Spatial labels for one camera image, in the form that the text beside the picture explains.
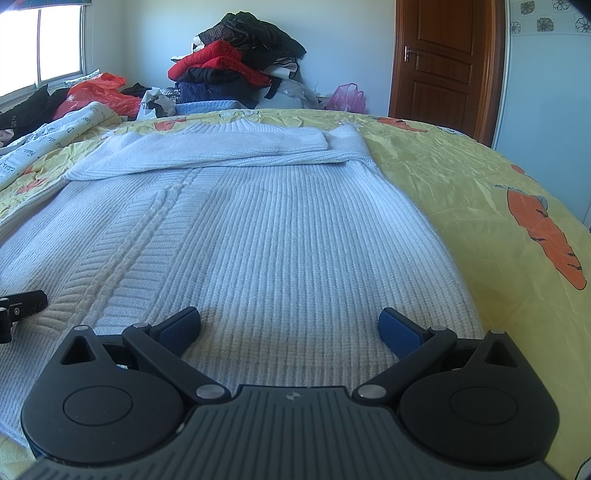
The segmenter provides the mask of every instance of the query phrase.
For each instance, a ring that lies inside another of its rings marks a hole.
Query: metal pivot screw
[[[201,385],[195,390],[195,395],[204,400],[217,400],[226,393],[226,390],[221,385],[207,384]]]
[[[377,400],[386,396],[386,389],[382,385],[362,385],[357,389],[357,393],[361,398],[366,398],[367,400]]]

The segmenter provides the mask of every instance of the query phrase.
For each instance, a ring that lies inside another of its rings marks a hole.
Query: yellow bedspread
[[[166,134],[244,115],[278,126],[358,127],[382,172],[412,197],[447,244],[484,327],[505,329],[548,388],[560,429],[547,460],[573,479],[591,456],[590,234],[527,172],[468,137],[417,122],[310,110],[189,115],[125,123],[114,132],[97,127],[85,141],[39,159],[0,192],[0,221],[97,148],[101,137],[155,129]],[[0,472],[7,478],[26,461],[22,447],[0,440]]]

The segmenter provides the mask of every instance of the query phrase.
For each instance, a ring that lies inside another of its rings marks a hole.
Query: blue gripper pad
[[[431,338],[431,333],[390,307],[383,309],[379,315],[378,331],[382,341],[398,359],[411,354]]]
[[[201,315],[195,307],[181,310],[169,319],[154,325],[150,336],[166,350],[180,357],[201,332]]]

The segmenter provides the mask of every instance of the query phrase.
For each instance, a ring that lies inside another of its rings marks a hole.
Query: white knit sweater
[[[80,323],[113,334],[195,306],[184,359],[230,389],[366,381],[394,362],[387,306],[482,334],[441,240],[352,126],[116,135],[67,177],[0,225],[2,291],[50,299],[0,347],[0,430],[19,441],[28,390]]]

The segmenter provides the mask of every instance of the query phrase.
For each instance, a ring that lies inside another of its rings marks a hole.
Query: white wall
[[[367,111],[387,115],[394,59],[395,0],[126,0],[129,83],[168,86],[171,56],[190,52],[193,37],[240,10],[271,22],[300,42],[303,82],[320,93],[359,85]]]
[[[583,220],[591,203],[591,33],[574,28],[575,11],[537,12],[511,5],[505,107],[496,149],[538,180]],[[554,31],[537,32],[537,17],[552,16]]]
[[[122,0],[94,0],[85,7],[86,71],[125,76],[125,21]]]

